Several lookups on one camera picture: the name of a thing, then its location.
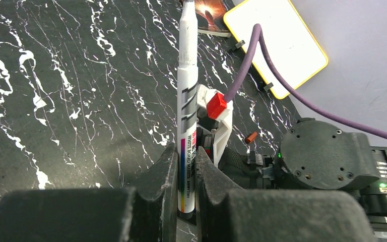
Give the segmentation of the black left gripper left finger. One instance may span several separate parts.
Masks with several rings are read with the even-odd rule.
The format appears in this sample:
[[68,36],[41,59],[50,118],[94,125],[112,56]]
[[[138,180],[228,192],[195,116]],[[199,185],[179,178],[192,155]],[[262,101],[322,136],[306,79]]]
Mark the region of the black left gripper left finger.
[[0,201],[0,241],[175,241],[177,149],[129,185],[15,191]]

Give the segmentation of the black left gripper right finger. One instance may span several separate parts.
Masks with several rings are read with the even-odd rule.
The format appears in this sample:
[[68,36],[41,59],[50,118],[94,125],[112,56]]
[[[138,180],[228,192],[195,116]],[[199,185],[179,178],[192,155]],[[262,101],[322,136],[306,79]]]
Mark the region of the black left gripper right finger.
[[359,204],[338,191],[245,190],[196,159],[199,241],[375,241]]

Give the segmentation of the white marker black end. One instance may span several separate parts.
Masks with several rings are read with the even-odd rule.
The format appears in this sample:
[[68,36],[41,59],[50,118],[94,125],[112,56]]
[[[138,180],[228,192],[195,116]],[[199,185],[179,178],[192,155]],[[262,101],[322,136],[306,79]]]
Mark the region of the white marker black end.
[[182,2],[177,67],[178,211],[192,218],[195,209],[197,149],[198,20],[194,1]]

